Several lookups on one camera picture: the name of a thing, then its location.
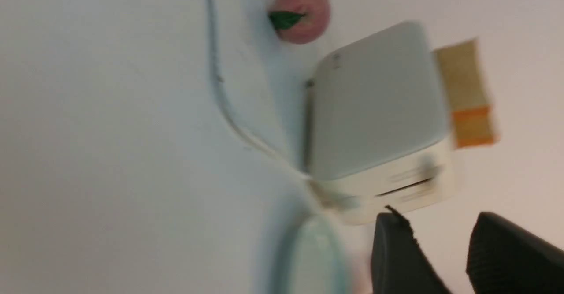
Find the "white cable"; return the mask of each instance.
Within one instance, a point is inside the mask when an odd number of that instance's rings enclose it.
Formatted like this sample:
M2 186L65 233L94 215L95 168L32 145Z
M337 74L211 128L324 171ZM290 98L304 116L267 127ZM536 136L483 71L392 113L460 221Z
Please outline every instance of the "white cable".
M245 127L240 127L234 119L234 110L231 107L225 88L223 86L224 80L221 75L219 63L219 46L218 46L218 26L217 26L217 9L214 0L206 0L208 11L208 41L209 41L209 70L211 89L214 93L215 104L219 108L220 114L227 123L228 128L238 137L241 141L256 148L258 151L263 152L268 157L280 163L284 168L287 168L292 174L302 180L310 180L312 176L298 169L292 165L286 157L270 147L260 137L254 135L250 130Z

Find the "pink ball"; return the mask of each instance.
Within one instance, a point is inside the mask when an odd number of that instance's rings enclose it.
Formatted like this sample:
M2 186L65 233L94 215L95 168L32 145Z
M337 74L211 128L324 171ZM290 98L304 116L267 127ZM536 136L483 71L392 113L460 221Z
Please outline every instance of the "pink ball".
M284 41L305 44L320 37L329 26L331 6L329 0L274 0L269 11L291 11L305 14L296 25L278 30Z

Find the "white power adapter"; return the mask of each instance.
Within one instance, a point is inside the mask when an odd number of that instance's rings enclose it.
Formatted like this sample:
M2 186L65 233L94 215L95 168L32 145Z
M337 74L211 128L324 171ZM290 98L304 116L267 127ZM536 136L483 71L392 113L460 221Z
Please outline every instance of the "white power adapter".
M314 76L308 171L348 224L455 192L452 128L423 27L404 22L334 51Z

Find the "green leaf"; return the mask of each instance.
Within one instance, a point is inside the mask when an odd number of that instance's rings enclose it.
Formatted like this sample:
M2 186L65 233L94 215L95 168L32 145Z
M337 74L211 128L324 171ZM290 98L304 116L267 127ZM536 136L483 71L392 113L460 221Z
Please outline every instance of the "green leaf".
M293 11L272 11L268 13L268 18L270 23L274 26L274 29L287 30L290 27L296 25L305 14L296 13Z

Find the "black object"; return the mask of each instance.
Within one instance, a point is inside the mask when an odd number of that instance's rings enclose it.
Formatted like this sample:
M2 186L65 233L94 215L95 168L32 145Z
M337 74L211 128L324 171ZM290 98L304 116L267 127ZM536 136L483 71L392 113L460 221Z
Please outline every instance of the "black object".
M564 252L491 212L478 216L466 272L477 294L564 294Z
M450 294L413 237L411 224L392 207L376 220L372 248L375 294Z

